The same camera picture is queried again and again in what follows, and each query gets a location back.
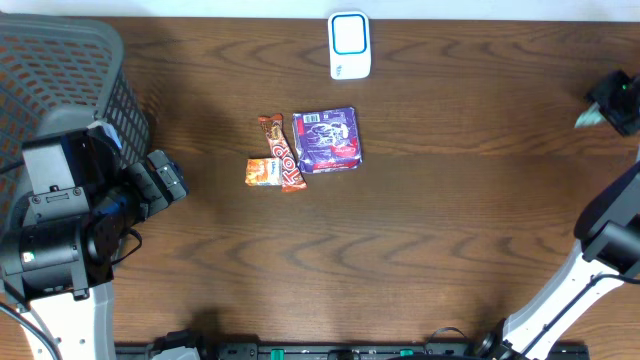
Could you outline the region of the orange chocolate bar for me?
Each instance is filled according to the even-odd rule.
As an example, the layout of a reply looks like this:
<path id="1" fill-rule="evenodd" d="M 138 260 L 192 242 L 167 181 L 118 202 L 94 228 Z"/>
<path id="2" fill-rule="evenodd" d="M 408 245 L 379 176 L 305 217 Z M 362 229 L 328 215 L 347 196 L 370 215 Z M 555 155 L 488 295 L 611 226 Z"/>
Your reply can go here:
<path id="1" fill-rule="evenodd" d="M 296 192 L 305 190 L 307 183 L 296 164 L 295 157 L 284 135 L 283 115 L 261 116 L 258 121 L 270 146 L 271 154 L 281 160 L 282 191 Z"/>

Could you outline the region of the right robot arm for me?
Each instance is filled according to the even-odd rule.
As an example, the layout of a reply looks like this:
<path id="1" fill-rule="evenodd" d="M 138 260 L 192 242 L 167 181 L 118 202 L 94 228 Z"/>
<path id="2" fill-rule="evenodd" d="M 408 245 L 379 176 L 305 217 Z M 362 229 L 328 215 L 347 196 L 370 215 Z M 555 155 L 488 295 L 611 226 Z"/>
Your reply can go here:
<path id="1" fill-rule="evenodd" d="M 572 250 L 533 299 L 474 349 L 484 359 L 546 359 L 562 334 L 607 293 L 639 282 L 639 165 L 583 210 Z"/>

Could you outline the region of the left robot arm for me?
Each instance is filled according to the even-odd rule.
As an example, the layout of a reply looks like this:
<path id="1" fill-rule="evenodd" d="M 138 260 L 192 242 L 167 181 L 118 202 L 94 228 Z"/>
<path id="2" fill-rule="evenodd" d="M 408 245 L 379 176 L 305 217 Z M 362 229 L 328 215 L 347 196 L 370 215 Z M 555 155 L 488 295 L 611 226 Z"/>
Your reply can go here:
<path id="1" fill-rule="evenodd" d="M 22 150 L 31 189 L 1 238 L 1 309 L 36 359 L 113 359 L 113 268 L 135 225 L 189 193 L 161 150 L 128 166 L 112 126 L 51 134 Z"/>

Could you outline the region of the teal white snack packet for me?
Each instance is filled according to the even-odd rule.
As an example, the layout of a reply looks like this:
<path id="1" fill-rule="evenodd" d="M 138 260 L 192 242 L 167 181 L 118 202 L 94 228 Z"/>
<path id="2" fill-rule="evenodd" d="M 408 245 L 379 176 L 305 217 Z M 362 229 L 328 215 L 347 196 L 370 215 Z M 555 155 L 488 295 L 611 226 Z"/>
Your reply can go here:
<path id="1" fill-rule="evenodd" d="M 575 128 L 585 128 L 599 125 L 606 122 L 606 118 L 600 112 L 600 106 L 597 103 L 592 103 L 591 106 L 582 112 L 576 123 Z"/>

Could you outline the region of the small orange snack packet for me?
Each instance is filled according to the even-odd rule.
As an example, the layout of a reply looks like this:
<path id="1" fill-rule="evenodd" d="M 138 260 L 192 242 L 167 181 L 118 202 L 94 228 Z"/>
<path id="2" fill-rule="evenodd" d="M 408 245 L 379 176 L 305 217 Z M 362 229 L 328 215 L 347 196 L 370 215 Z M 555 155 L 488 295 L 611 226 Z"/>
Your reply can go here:
<path id="1" fill-rule="evenodd" d="M 249 186 L 282 184 L 282 161 L 279 158 L 248 159 L 245 183 Z"/>

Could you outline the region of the purple snack packet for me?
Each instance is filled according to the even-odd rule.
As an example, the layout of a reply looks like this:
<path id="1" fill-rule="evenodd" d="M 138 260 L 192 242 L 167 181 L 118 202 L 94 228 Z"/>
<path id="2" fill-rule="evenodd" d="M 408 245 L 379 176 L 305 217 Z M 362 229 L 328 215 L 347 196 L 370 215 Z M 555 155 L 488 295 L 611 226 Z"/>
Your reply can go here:
<path id="1" fill-rule="evenodd" d="M 294 113 L 298 167 L 304 174 L 356 169 L 362 146 L 354 107 Z"/>

